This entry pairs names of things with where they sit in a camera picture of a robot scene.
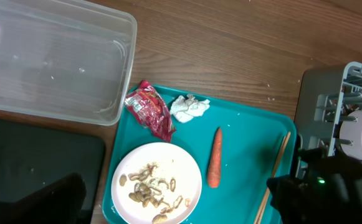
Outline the white tissue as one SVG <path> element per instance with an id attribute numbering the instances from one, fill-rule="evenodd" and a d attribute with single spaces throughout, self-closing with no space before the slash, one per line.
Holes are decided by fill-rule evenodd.
<path id="1" fill-rule="evenodd" d="M 210 107 L 209 100 L 199 101 L 192 94 L 178 96 L 171 104 L 170 114 L 180 123 L 187 123 L 195 117 L 202 116 Z"/>

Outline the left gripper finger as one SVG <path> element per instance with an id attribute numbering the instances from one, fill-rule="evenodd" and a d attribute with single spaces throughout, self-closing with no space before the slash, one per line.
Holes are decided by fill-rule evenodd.
<path id="1" fill-rule="evenodd" d="M 0 211 L 0 224 L 76 223 L 86 193 L 81 175 L 69 174 Z"/>

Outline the white plate with food scraps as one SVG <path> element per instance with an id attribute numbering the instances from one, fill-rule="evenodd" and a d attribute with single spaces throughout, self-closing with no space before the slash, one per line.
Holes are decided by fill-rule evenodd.
<path id="1" fill-rule="evenodd" d="M 110 186 L 115 213 L 125 223 L 182 223 L 196 208 L 202 175 L 183 148 L 144 144 L 117 165 Z"/>

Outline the red snack wrapper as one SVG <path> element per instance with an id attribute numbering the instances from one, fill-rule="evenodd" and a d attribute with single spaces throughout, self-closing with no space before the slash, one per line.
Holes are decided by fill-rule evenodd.
<path id="1" fill-rule="evenodd" d="M 169 109 L 150 82 L 142 80 L 135 90 L 127 94 L 125 106 L 137 122 L 148 128 L 155 137 L 171 141 L 176 129 Z"/>

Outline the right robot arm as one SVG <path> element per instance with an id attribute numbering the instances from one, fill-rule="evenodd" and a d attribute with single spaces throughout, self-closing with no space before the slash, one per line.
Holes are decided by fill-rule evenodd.
<path id="1" fill-rule="evenodd" d="M 362 224 L 362 162 L 338 153 L 326 157 L 322 148 L 302 151 L 308 164 L 303 178 L 269 178 L 271 206 L 283 223 Z"/>

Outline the orange carrot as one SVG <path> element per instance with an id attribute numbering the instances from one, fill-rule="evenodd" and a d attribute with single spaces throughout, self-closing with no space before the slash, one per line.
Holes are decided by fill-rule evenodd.
<path id="1" fill-rule="evenodd" d="M 212 189 L 218 188 L 221 182 L 222 139 L 222 129 L 218 128 L 214 136 L 207 170 L 207 184 Z"/>

